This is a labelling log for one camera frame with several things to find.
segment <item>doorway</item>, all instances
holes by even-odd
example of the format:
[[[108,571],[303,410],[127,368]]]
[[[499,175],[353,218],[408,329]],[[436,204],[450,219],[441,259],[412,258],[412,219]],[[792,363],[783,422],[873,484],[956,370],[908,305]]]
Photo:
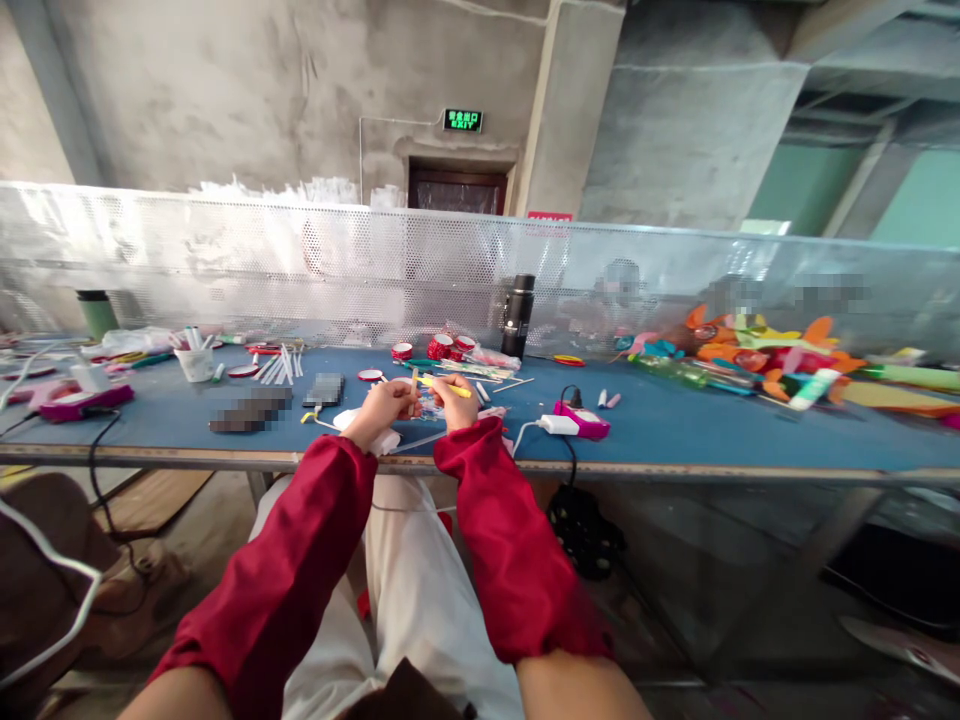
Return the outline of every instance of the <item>doorway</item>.
[[[423,210],[503,215],[507,176],[446,170],[410,170],[408,204]]]

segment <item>red sleeve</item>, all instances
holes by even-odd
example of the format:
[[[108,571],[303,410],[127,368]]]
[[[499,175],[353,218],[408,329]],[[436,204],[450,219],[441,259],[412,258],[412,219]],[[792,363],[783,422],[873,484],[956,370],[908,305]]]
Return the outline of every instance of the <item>red sleeve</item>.
[[[200,665],[233,717],[279,718],[283,686],[320,629],[370,514],[377,459],[340,437],[316,440],[263,531],[177,628],[150,680]]]
[[[606,624],[503,446],[499,418],[440,440],[437,467],[460,481],[457,517],[502,662],[565,650],[613,659]]]

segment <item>green exit sign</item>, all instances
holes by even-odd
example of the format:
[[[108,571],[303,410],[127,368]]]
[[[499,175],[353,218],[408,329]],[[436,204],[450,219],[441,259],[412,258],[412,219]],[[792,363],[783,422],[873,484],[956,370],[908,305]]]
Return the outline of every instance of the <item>green exit sign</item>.
[[[444,130],[463,130],[464,132],[480,132],[483,126],[483,113],[476,110],[453,110],[447,108],[443,112]]]

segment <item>perforated metal partition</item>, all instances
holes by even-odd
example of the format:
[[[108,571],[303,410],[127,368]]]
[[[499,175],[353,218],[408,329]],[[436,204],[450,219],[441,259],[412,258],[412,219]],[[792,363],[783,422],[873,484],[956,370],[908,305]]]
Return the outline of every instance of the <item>perforated metal partition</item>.
[[[131,327],[389,345],[452,324],[496,343],[526,272],[545,351],[603,351],[707,302],[778,329],[832,315],[853,351],[956,359],[958,270],[960,253],[869,242],[0,183],[0,322],[18,330],[81,331],[74,290],[105,289]]]

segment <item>white pants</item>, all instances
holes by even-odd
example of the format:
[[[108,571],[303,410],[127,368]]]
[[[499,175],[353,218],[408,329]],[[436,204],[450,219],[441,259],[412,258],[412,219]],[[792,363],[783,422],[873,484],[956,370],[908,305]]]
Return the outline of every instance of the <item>white pants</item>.
[[[263,496],[251,539],[290,480],[283,478]],[[381,507],[434,509],[419,478],[377,475],[373,498]],[[284,720],[335,718],[384,687],[404,657],[458,710],[471,702],[480,718],[522,718],[516,673],[497,660],[476,593],[436,514],[374,508],[364,536],[379,652],[371,651],[344,576],[313,645],[284,688]]]

